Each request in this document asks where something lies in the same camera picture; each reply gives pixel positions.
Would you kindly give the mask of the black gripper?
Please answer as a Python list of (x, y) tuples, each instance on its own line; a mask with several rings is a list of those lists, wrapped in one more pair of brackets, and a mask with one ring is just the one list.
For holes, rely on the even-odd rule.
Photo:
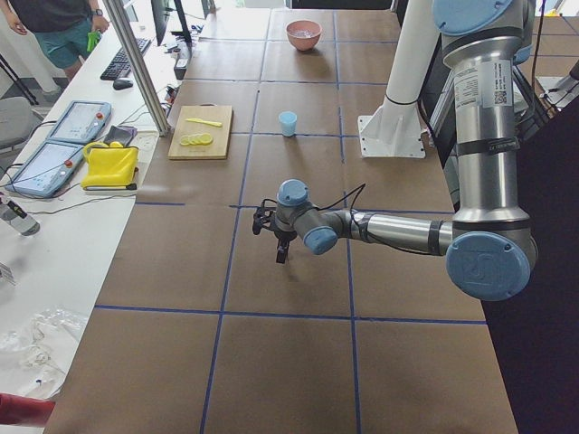
[(289, 245), (297, 238), (297, 233), (295, 231), (283, 231), (281, 229), (276, 229), (274, 234), (278, 239), (276, 262), (279, 264), (284, 264), (289, 255)]

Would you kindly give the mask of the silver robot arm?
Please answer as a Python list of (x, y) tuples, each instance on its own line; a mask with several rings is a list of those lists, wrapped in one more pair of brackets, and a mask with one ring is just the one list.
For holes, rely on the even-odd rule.
[(448, 222), (372, 212), (324, 212), (301, 181), (284, 182), (274, 210), (255, 213), (269, 226), (277, 261), (301, 238), (320, 255), (339, 239), (443, 256), (451, 281), (485, 301), (525, 288), (537, 258), (528, 214), (517, 202), (519, 143), (513, 67), (530, 54), (531, 1), (412, 1), (407, 5), (383, 104), (358, 119), (365, 157), (421, 157), (418, 101), (431, 55), (442, 49), (455, 104), (460, 209)]

